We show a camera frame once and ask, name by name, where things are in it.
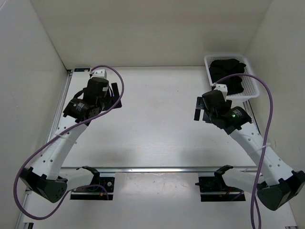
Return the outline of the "black shorts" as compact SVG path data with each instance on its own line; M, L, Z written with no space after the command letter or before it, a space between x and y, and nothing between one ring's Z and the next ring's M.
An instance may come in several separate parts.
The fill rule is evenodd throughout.
M211 80L213 83L215 83L228 75L244 73L245 67L246 64L239 62L236 59L215 60L211 62L209 68ZM239 94L244 91L244 88L241 84L242 78L240 76L231 77L227 80L221 81L220 83L227 86L228 95Z

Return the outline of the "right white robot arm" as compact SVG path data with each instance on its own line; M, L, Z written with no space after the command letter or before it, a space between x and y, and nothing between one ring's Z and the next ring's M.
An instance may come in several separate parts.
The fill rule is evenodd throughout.
M204 93L196 99L194 120L203 120L224 130L258 165L262 162L255 196L269 210L275 211L297 196L305 185L304 171L294 171L259 134L249 114L241 107L231 107L219 90Z

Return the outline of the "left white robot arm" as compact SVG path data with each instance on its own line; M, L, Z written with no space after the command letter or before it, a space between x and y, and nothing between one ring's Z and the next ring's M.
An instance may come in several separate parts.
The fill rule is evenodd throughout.
M58 202L68 189L83 185L89 191L98 189L100 179L96 169L83 166L72 176L60 175L60 170L91 121L120 108L121 97L117 83L110 83L102 76L91 76L87 86L67 103L52 139L38 152L39 157L29 167L21 168L17 179L51 203Z

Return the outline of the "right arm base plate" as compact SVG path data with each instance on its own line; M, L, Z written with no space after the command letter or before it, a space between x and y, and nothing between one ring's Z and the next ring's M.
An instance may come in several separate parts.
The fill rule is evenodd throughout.
M214 177L198 177L195 183L199 187L201 202L243 202L244 192L235 187L221 188Z

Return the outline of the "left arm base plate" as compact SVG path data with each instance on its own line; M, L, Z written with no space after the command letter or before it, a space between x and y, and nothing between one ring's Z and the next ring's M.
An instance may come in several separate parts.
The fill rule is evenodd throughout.
M115 175L101 174L99 185L101 187L77 188L70 193L70 200L113 200Z

